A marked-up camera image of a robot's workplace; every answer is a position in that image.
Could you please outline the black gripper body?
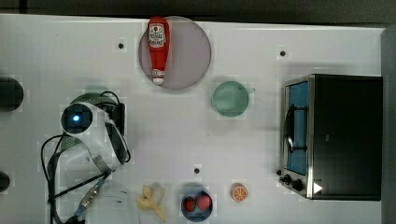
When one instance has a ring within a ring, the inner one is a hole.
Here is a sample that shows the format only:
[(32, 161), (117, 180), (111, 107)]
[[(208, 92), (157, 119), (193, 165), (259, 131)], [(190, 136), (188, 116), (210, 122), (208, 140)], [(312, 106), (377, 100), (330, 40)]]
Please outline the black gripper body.
[(125, 133), (125, 104), (99, 103), (98, 107), (105, 110), (109, 117), (115, 122), (121, 134)]

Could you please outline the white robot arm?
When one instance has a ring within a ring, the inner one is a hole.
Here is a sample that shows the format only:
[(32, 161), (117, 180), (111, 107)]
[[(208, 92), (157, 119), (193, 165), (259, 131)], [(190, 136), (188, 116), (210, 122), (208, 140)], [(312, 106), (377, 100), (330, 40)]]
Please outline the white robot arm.
[(61, 126), (66, 134), (85, 145), (102, 173), (115, 171), (127, 161), (124, 136), (107, 112), (98, 106), (84, 102), (69, 105), (61, 115)]

